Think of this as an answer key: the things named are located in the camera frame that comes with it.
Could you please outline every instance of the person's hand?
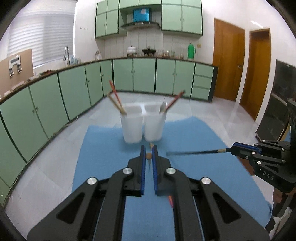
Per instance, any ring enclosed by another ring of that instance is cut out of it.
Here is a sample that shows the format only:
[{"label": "person's hand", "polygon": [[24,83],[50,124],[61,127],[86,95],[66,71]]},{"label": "person's hand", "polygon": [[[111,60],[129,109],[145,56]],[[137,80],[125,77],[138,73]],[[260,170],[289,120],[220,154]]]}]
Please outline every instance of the person's hand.
[{"label": "person's hand", "polygon": [[[289,193],[286,193],[287,196],[293,196],[296,193],[296,187]],[[272,195],[272,200],[275,203],[280,203],[283,198],[283,193],[276,188],[274,188],[274,194]]]}]

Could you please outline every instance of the window blind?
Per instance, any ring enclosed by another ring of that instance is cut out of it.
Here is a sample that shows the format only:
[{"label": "window blind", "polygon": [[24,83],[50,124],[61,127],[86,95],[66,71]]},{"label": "window blind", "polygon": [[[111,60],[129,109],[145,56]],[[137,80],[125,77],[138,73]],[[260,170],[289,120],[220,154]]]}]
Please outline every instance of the window blind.
[{"label": "window blind", "polygon": [[73,54],[77,1],[32,0],[11,23],[8,56],[32,48],[33,67],[62,59],[65,46]]}]

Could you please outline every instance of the white pot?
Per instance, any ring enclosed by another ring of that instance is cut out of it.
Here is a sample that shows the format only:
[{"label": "white pot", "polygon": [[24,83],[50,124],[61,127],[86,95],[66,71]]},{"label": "white pot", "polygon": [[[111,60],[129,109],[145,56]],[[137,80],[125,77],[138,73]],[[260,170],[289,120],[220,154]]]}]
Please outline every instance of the white pot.
[{"label": "white pot", "polygon": [[137,53],[137,47],[133,47],[132,45],[126,49],[127,54]]}]

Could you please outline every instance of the white plastic cup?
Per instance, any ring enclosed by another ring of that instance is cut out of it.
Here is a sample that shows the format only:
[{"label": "white plastic cup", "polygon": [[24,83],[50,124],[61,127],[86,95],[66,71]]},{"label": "white plastic cup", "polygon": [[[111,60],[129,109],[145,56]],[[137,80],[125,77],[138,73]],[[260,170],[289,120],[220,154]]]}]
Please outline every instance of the white plastic cup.
[{"label": "white plastic cup", "polygon": [[148,142],[159,141],[163,134],[166,113],[159,113],[161,104],[145,105],[144,136]]},{"label": "white plastic cup", "polygon": [[125,106],[127,115],[120,115],[124,141],[128,144],[142,140],[143,115],[139,105]]}]

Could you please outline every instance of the round brown object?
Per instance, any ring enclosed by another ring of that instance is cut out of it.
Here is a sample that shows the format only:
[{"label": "round brown object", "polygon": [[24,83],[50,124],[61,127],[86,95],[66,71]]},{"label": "round brown object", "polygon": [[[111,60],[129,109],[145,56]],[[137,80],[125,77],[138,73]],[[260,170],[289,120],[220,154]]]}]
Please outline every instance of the round brown object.
[{"label": "round brown object", "polygon": [[152,154],[151,153],[146,153],[146,159],[151,160],[152,159]]}]

